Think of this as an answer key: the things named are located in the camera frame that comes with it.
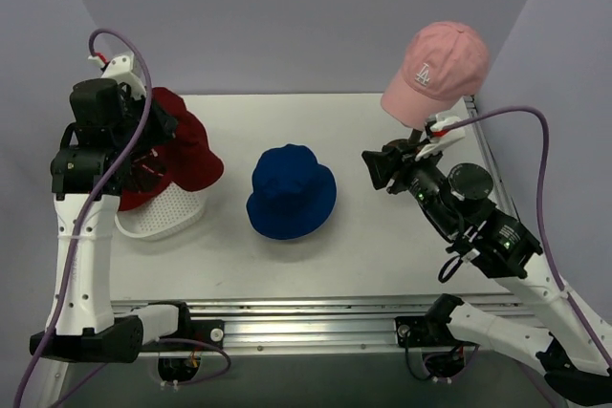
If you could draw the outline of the blue bucket hat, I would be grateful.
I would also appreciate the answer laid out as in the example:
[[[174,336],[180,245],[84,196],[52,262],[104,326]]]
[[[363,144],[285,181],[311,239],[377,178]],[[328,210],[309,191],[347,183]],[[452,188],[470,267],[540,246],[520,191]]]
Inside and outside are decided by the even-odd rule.
[[[246,210],[252,228],[277,241],[307,236],[331,216],[337,184],[331,170],[305,145],[262,153],[251,174]]]

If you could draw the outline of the pink baseball cap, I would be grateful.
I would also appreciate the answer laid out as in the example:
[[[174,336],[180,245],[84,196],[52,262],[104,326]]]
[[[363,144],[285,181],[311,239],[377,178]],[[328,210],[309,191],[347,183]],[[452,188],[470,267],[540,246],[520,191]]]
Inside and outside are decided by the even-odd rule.
[[[474,28],[455,21],[431,23],[408,43],[381,106],[402,125],[422,131],[429,117],[477,94],[489,68],[489,48]]]

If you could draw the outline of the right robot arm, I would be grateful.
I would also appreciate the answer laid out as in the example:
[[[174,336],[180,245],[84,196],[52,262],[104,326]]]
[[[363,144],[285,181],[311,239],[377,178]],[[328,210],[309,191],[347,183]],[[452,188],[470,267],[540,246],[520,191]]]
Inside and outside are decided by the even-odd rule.
[[[443,294],[425,315],[430,340],[488,347],[540,373],[551,389],[580,406],[610,402],[610,365],[581,328],[538,239],[490,199],[493,180],[485,168],[463,162],[443,173],[438,155],[420,160],[401,144],[361,157],[375,189],[408,192],[448,243],[447,253],[509,290],[542,325],[515,324]]]

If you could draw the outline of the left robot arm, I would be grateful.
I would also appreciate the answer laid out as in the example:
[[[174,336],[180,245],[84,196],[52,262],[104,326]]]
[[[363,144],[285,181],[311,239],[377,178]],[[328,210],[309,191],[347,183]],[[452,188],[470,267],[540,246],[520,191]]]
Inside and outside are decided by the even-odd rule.
[[[116,314],[110,259],[120,195],[131,156],[171,140],[177,121],[142,90],[111,78],[73,87],[74,114],[51,162],[57,217],[52,311],[30,338],[30,353],[70,363],[131,363],[156,337],[171,350],[193,336],[177,302]]]

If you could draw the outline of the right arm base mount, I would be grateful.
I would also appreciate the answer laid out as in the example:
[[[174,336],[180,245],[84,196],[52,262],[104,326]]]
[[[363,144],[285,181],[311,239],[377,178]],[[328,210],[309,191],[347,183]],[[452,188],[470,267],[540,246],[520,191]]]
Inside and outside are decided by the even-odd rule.
[[[397,344],[415,380],[450,385],[473,363],[480,346],[455,338],[448,327],[450,314],[465,305],[457,296],[442,294],[424,315],[394,319]]]

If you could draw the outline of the red cap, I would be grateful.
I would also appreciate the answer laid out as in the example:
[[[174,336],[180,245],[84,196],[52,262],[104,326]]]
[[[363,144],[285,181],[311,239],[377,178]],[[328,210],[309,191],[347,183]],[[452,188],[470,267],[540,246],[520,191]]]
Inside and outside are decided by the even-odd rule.
[[[130,156],[130,171],[123,184],[119,212],[134,210],[163,193],[171,184],[160,148]]]

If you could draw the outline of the dark red knit hat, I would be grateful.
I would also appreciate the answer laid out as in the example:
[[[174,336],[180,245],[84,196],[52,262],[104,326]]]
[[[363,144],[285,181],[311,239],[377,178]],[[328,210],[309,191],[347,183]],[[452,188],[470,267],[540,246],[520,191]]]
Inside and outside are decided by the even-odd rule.
[[[175,137],[156,148],[165,174],[152,194],[163,192],[170,183],[195,192],[216,183],[224,172],[223,162],[210,149],[205,126],[186,108],[184,100],[164,87],[153,89],[154,100],[178,121]]]

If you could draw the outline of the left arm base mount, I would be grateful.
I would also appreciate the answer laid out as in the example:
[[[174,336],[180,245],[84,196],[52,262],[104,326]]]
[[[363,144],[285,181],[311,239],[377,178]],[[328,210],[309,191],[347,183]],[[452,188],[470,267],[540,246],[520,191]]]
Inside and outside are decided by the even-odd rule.
[[[231,358],[224,350],[225,322],[219,319],[195,320],[186,304],[179,306],[178,330],[153,342],[163,353],[181,356],[159,356],[154,375],[162,385],[175,389],[200,384],[224,376],[231,368]],[[204,362],[205,353],[221,357],[221,367],[212,370]]]

